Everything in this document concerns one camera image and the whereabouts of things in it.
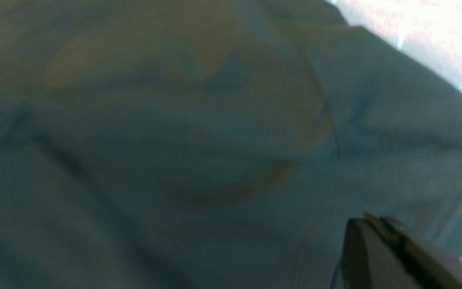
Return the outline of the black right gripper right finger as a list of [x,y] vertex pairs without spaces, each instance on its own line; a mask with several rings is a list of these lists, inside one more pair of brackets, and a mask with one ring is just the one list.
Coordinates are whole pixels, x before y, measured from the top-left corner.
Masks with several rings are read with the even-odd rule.
[[364,215],[422,289],[462,289],[462,261],[412,234],[394,218]]

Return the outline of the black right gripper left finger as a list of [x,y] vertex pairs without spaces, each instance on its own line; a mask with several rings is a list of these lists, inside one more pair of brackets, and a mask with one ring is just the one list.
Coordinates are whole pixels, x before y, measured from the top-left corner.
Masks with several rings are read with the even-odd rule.
[[371,225],[348,220],[341,258],[346,289],[418,289],[419,284]]

